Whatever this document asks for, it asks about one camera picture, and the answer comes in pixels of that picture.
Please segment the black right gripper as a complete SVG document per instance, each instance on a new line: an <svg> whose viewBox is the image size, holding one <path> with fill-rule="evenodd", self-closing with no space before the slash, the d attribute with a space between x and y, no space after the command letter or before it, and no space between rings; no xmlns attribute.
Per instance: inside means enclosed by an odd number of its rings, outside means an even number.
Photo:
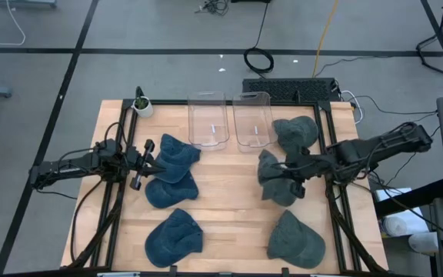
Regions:
<svg viewBox="0 0 443 277"><path fill-rule="evenodd" d="M290 151L285 158L285 162L276 162L271 167L285 172L273 175L260 175L260 182L268 182L274 179L292 180L294 183L290 187L290 192L299 199L305 197L303 183L315 176L320 177L327 168L326 161L321 155L312 155L307 148L296 148Z"/></svg>

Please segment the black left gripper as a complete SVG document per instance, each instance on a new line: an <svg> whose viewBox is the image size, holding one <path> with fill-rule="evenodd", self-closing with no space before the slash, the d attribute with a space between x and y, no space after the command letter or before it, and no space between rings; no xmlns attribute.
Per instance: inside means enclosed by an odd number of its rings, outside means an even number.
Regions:
<svg viewBox="0 0 443 277"><path fill-rule="evenodd" d="M165 171L165 167L158 163L152 156L152 151L155 148L155 143L151 139L147 139L143 154L141 154L136 147L131 146L127 148L126 158L128 161L128 169L136 171L135 177L131 180L130 187L134 190L139 190L142 186L141 178L149 177Z"/></svg>

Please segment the grey denim cap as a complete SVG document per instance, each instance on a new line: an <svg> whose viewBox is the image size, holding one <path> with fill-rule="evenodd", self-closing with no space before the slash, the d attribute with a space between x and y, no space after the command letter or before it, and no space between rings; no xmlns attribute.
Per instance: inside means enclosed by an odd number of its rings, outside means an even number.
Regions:
<svg viewBox="0 0 443 277"><path fill-rule="evenodd" d="M269 259L282 259L303 269L317 267L325 256L325 240L289 210L285 210L268 240Z"/></svg>
<svg viewBox="0 0 443 277"><path fill-rule="evenodd" d="M292 205L296 196L290 192L290 187L294 183L292 180L287 179L274 179L268 182L260 182L260 175L273 175L283 173L283 170L277 170L271 167L271 164L278 162L276 157L268 150L262 150L258 156L258 183L262 187L262 200L272 200L276 204L288 207Z"/></svg>
<svg viewBox="0 0 443 277"><path fill-rule="evenodd" d="M300 152L308 149L318 139L318 126L308 116L299 116L293 119L277 119L273 127L278 136L279 146L287 153Z"/></svg>

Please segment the blue denim cap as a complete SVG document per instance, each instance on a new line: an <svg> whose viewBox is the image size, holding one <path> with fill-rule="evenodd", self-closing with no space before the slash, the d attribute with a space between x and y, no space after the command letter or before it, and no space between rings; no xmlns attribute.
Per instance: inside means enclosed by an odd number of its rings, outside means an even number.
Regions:
<svg viewBox="0 0 443 277"><path fill-rule="evenodd" d="M190 172L176 183L155 178L145 187L148 202L157 209L165 209L184 200L196 200L198 194L198 186Z"/></svg>
<svg viewBox="0 0 443 277"><path fill-rule="evenodd" d="M148 260L158 268L169 267L191 253L203 250L204 232L183 209L175 209L145 240Z"/></svg>
<svg viewBox="0 0 443 277"><path fill-rule="evenodd" d="M165 171L156 174L155 177L167 183L179 182L191 166L200 160L200 156L200 149L179 141L172 135L163 134L160 152L155 161L165 168Z"/></svg>

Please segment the clear plastic bin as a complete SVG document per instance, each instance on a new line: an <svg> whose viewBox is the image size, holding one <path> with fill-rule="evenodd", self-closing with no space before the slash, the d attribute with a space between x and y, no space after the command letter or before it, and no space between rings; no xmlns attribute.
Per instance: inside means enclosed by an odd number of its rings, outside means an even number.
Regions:
<svg viewBox="0 0 443 277"><path fill-rule="evenodd" d="M271 98L267 92L234 95L232 108L240 152L256 152L276 142Z"/></svg>
<svg viewBox="0 0 443 277"><path fill-rule="evenodd" d="M188 94L188 140L202 151L218 151L230 138L224 92Z"/></svg>

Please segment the small plant in white pot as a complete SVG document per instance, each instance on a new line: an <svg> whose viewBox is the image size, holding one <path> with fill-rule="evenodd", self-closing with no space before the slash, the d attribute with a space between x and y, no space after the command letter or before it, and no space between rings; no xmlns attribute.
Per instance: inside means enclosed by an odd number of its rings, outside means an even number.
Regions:
<svg viewBox="0 0 443 277"><path fill-rule="evenodd" d="M148 118L153 114L153 107L150 99L144 95L140 86L137 86L135 89L135 100L133 101L132 108L141 118Z"/></svg>

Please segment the white paper roll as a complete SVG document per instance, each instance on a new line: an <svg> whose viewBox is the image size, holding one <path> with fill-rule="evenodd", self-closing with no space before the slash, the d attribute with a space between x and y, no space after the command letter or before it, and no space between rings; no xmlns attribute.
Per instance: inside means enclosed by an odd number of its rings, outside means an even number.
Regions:
<svg viewBox="0 0 443 277"><path fill-rule="evenodd" d="M386 237L400 237L429 232L423 219L408 212L387 215L379 224L381 232Z"/></svg>
<svg viewBox="0 0 443 277"><path fill-rule="evenodd" d="M421 254L435 254L438 252L437 232L416 233L408 238L411 249Z"/></svg>

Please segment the grey furniture base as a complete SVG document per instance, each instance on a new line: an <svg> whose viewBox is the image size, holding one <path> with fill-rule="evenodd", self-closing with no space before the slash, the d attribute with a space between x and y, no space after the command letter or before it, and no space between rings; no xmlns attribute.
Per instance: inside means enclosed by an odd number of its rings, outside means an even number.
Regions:
<svg viewBox="0 0 443 277"><path fill-rule="evenodd" d="M0 0L1 4L8 5L47 5L50 8L57 8L57 0Z"/></svg>

